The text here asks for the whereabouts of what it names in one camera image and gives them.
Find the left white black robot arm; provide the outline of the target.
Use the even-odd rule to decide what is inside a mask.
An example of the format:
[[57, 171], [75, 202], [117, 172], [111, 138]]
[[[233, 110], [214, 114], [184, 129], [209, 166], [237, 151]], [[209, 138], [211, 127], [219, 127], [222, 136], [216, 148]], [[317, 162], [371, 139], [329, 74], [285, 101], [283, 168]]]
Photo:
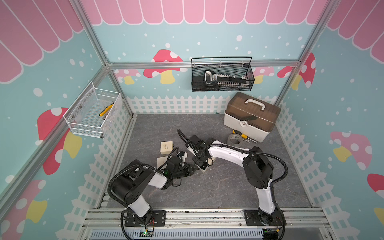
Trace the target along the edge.
[[147, 226], [155, 221], [153, 208], [143, 197], [143, 191], [147, 186], [160, 190], [179, 187], [180, 184], [177, 185], [175, 182], [181, 182], [183, 178], [192, 176], [197, 170], [196, 166], [185, 161], [187, 156], [186, 152], [179, 151], [179, 148], [175, 147], [157, 167], [134, 160], [111, 178], [108, 194], [125, 208], [122, 212], [123, 224], [131, 221]]

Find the cream tan-drawer jewelry box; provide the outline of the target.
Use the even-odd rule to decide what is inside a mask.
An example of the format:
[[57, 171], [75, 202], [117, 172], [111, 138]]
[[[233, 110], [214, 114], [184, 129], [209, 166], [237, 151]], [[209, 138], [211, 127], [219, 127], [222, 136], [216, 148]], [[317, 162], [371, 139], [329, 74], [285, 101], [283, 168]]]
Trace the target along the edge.
[[167, 156], [157, 158], [157, 169], [160, 169], [161, 166], [166, 163], [167, 158]]

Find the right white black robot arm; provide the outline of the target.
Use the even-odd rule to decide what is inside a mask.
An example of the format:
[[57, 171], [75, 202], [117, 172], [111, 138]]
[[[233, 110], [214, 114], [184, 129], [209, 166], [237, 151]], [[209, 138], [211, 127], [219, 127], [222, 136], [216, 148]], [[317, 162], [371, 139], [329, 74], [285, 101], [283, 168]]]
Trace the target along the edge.
[[[257, 217], [263, 225], [272, 226], [281, 224], [286, 226], [285, 216], [276, 202], [274, 184], [282, 181], [288, 175], [288, 166], [280, 158], [264, 153], [259, 147], [242, 149], [226, 145], [215, 139], [209, 138], [204, 141], [193, 135], [189, 139], [180, 130], [179, 137], [186, 147], [194, 155], [193, 162], [201, 170], [211, 167], [214, 159], [223, 159], [243, 168], [247, 181], [256, 188], [259, 199], [259, 210]], [[270, 158], [278, 161], [284, 168], [283, 174], [274, 179], [274, 166]]]

